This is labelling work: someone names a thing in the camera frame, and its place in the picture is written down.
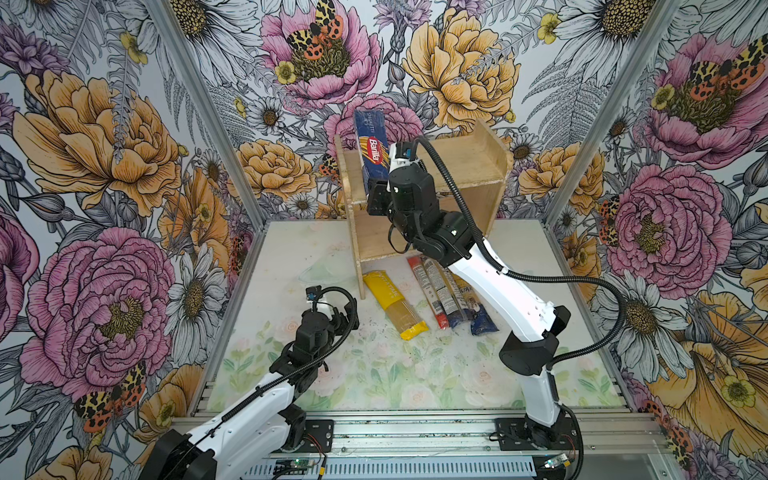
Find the table surface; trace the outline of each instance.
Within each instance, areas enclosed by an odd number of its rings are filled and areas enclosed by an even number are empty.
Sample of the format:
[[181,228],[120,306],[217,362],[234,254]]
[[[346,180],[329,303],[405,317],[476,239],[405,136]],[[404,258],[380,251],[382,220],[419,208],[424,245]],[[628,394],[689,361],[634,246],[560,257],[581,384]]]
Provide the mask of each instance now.
[[[489,239],[513,269],[561,275],[541,225],[536,220],[497,220]],[[486,304],[499,328],[473,336],[469,324],[440,330],[410,270],[406,256],[364,263],[363,272],[385,270],[430,330],[402,340],[373,295],[359,302],[359,330],[327,359],[329,371],[296,402],[307,411],[509,409],[525,407],[515,374],[498,359],[509,326]],[[337,285],[358,296],[343,221],[272,222],[240,309],[225,360],[216,377],[208,409],[219,412],[253,388],[283,346],[293,340],[306,309],[304,289]],[[571,311],[558,353],[592,343],[571,291],[564,284],[532,284],[531,289]],[[332,293],[341,308],[346,300]],[[622,406],[598,354],[554,367],[563,402],[581,407]]]

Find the pink rose illustration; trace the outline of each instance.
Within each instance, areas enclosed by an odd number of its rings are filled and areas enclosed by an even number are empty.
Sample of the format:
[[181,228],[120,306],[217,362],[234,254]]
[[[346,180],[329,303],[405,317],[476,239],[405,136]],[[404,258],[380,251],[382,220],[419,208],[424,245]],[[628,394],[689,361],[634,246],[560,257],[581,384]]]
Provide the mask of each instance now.
[[370,91],[376,83],[381,56],[377,35],[368,36],[354,8],[347,13],[339,0],[333,4],[343,22],[342,37],[326,44],[323,56],[317,60],[306,60],[286,40],[295,31],[310,29],[315,21],[314,5],[309,13],[296,11],[288,16],[280,11],[278,16],[266,15],[261,20],[262,49],[267,52],[262,56],[264,64],[275,70],[278,82],[302,108],[347,102],[358,93]]
[[721,215],[715,180],[692,165],[641,168],[619,196],[618,247],[608,247],[616,274],[629,270],[659,287],[662,297],[693,295],[725,261],[732,232]]
[[14,217],[0,210],[0,341],[16,324],[24,305],[24,284],[39,263],[35,241]]
[[163,250],[128,228],[54,253],[29,290],[36,336],[24,345],[22,378],[78,399],[109,390],[141,361],[154,373],[170,349],[163,329],[174,277]]
[[398,107],[394,101],[378,94],[366,97],[355,97],[344,106],[341,114],[331,115],[325,123],[328,134],[328,154],[336,156],[336,145],[333,137],[339,135],[344,148],[357,148],[354,113],[357,108],[363,110],[381,110],[384,113],[386,137],[390,143],[410,141],[422,134],[422,121],[408,107]]
[[730,39],[718,45],[715,35],[705,39],[696,34],[667,63],[668,71],[656,78],[653,109],[644,125],[645,140],[654,151],[712,170],[730,164],[765,138],[768,75],[743,90],[726,86],[703,101],[690,95],[694,87],[691,65],[699,61],[722,65],[747,45],[732,47]]

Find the blue pasta box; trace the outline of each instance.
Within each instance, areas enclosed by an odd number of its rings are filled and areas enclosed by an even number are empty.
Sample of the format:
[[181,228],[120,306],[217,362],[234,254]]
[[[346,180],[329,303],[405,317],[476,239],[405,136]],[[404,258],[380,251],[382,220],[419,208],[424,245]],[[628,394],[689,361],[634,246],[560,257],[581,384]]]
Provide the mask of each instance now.
[[362,162],[362,184],[366,195],[372,184],[389,176],[389,142],[384,114],[379,110],[355,110],[355,130]]

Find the snack stick package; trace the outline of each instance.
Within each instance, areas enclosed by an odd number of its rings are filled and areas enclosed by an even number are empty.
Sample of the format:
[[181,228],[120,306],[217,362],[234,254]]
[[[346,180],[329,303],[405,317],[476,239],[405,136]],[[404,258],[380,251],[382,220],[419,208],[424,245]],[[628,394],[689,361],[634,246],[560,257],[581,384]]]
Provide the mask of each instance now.
[[493,323],[488,312],[485,311],[485,307],[480,302],[480,297],[475,293],[475,289],[472,288],[472,285],[466,283],[466,281],[458,275],[454,275],[453,273],[451,275],[453,275],[453,280],[456,282],[456,285],[458,285],[458,289],[461,290],[464,300],[467,301],[469,308],[472,310],[472,324],[469,328],[472,331],[472,335],[498,332],[498,327]]
[[368,272],[362,276],[362,279],[384,309],[389,321],[400,333],[400,338],[410,340],[429,330],[427,324],[416,315],[384,270]]
[[442,303],[440,303],[440,299],[437,297],[435,288],[429,282],[429,277],[426,270],[424,270],[421,259],[418,256],[410,257],[408,258],[408,264],[411,266],[413,275],[419,281],[424,296],[427,297],[427,303],[432,308],[432,313],[435,314],[438,326],[441,329],[447,329],[449,327],[448,317],[445,315],[445,310],[442,308]]
[[440,264],[424,255],[421,256],[421,259],[424,264],[424,269],[427,272],[427,276],[429,277],[429,282],[435,288],[437,297],[440,299],[442,308],[445,311],[445,316],[448,317],[448,324],[453,327],[461,321],[467,320],[466,314],[459,309],[455,297],[451,294],[448,285],[445,284]]

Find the yellow peony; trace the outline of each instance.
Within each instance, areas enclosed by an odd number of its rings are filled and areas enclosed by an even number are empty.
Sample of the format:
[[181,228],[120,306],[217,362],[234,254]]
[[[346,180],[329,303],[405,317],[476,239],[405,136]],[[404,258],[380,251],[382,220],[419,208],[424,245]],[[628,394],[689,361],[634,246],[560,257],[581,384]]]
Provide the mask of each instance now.
[[429,23],[416,29],[402,67],[419,83],[411,87],[412,91],[434,93],[439,110],[437,125],[470,131],[476,121],[490,121],[509,111],[520,64],[514,63],[515,55],[510,52],[479,73],[460,78],[493,48],[501,47],[498,34],[481,30],[480,21],[469,17],[466,10],[457,14],[449,8],[444,24],[440,33]]

